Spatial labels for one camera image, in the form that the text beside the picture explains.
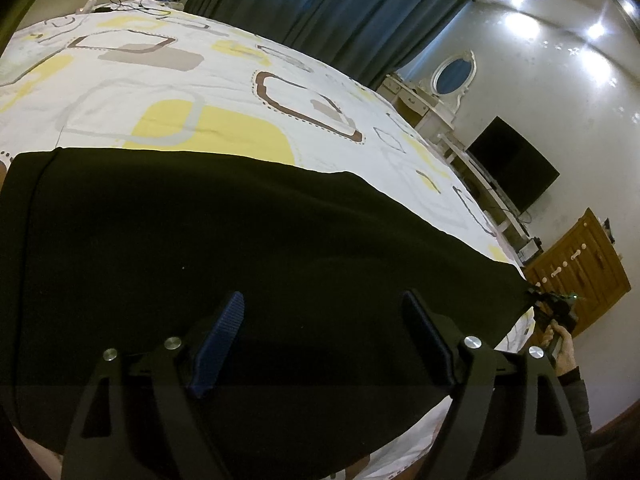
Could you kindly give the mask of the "gray sleeve right forearm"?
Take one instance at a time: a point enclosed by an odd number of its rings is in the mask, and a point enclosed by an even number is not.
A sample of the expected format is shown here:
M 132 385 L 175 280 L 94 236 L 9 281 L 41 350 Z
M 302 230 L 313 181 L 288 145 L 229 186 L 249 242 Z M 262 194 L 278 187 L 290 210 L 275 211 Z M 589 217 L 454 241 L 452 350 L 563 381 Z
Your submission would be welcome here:
M 586 444 L 592 435 L 592 423 L 588 391 L 579 367 L 574 367 L 569 372 L 560 375 L 558 379 L 567 402 L 570 404 L 580 440 L 582 444 Z

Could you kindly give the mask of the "right hand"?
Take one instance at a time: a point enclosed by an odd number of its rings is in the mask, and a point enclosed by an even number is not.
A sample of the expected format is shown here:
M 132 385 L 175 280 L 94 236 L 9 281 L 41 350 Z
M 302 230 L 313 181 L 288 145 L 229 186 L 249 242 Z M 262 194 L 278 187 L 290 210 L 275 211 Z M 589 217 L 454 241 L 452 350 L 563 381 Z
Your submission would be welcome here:
M 572 335 L 555 321 L 552 321 L 544 331 L 540 348 L 548 350 L 555 336 L 558 336 L 559 340 L 555 347 L 558 352 L 556 352 L 554 370 L 556 376 L 561 377 L 576 370 L 578 365 Z

